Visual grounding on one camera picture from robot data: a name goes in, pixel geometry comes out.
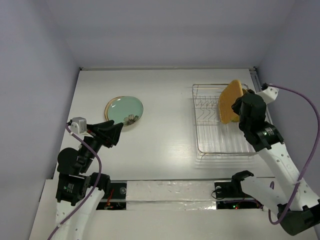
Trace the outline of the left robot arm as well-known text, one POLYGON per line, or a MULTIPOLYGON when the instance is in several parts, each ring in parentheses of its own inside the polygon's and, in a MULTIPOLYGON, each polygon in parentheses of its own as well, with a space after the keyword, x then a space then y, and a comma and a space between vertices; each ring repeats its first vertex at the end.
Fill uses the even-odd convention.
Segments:
POLYGON ((110 176, 102 173, 101 147, 112 148, 120 139, 124 124, 108 120, 88 124, 74 117, 65 129, 79 141, 78 149, 67 147, 57 157, 55 228, 50 240, 82 240, 102 198, 111 191, 110 176))

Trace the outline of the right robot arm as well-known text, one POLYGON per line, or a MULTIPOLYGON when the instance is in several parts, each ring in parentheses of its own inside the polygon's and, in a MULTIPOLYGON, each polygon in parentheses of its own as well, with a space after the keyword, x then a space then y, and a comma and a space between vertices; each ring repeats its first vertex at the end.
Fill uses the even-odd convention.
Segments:
POLYGON ((239 115, 239 129, 255 152, 274 174, 283 194, 262 183, 249 171, 232 176, 230 190, 235 196, 244 193, 258 200, 277 217, 275 224, 295 236, 320 223, 320 197, 309 187, 290 157, 278 129, 267 122, 267 104, 264 97, 274 101, 275 92, 246 92, 232 105, 239 115))

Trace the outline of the front yellow plate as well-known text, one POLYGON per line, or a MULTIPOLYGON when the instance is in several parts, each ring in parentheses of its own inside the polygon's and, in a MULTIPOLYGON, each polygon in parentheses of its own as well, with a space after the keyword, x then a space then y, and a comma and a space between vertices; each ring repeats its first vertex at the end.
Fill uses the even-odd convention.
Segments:
POLYGON ((242 84, 239 80, 231 81, 222 91, 218 100, 219 118, 223 124, 238 122, 240 117, 234 113, 232 105, 244 95, 242 84))

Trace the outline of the white foam block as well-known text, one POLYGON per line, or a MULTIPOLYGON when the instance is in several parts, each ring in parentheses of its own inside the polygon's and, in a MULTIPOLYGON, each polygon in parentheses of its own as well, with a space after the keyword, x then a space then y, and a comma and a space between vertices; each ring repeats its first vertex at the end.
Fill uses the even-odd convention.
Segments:
POLYGON ((201 180, 129 181, 126 209, 130 211, 215 210, 214 182, 201 180))

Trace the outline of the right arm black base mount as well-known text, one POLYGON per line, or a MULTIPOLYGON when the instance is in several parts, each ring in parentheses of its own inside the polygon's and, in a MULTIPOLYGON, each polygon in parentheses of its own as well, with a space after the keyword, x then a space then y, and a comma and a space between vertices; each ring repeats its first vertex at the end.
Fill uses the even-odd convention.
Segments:
POLYGON ((229 181, 215 181, 214 189, 211 196, 215 200, 245 198, 246 194, 243 192, 241 182, 248 177, 253 177, 254 174, 248 170, 235 173, 229 181))

